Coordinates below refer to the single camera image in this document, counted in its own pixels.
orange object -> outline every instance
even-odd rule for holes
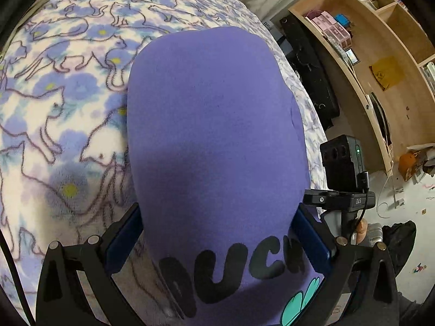
[[[399,158],[399,173],[404,181],[408,181],[417,170],[417,159],[413,153],[402,154]]]

black bag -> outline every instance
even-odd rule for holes
[[[313,43],[317,38],[292,14],[280,20],[286,39],[293,50],[287,55],[290,65],[301,76],[324,130],[332,127],[331,119],[340,116],[337,97],[332,89]]]
[[[397,276],[405,266],[412,249],[414,248],[417,227],[413,221],[396,223],[392,227],[382,227],[383,240],[390,252],[394,273]]]

paper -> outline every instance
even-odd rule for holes
[[[406,150],[416,152],[416,151],[421,151],[422,149],[425,149],[428,147],[435,147],[435,143],[425,143],[423,145],[409,146],[409,147],[406,147]]]
[[[394,56],[382,58],[375,64],[369,66],[369,68],[384,91],[395,86],[405,77],[403,70]]]

bed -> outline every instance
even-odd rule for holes
[[[241,2],[49,0],[18,30],[0,63],[0,223],[33,311],[48,244],[102,234],[136,200],[126,126],[135,56],[165,34],[218,26],[238,26],[267,42],[301,111],[311,187],[327,187],[319,153],[326,137],[312,102]],[[147,325],[179,322],[143,240],[114,279]],[[0,284],[19,309],[3,256]]]

blue padding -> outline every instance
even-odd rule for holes
[[[331,252],[300,209],[297,209],[291,227],[301,242],[314,270],[327,276],[331,272]]]
[[[108,274],[121,271],[143,229],[141,210],[138,207],[107,248],[105,269]]]

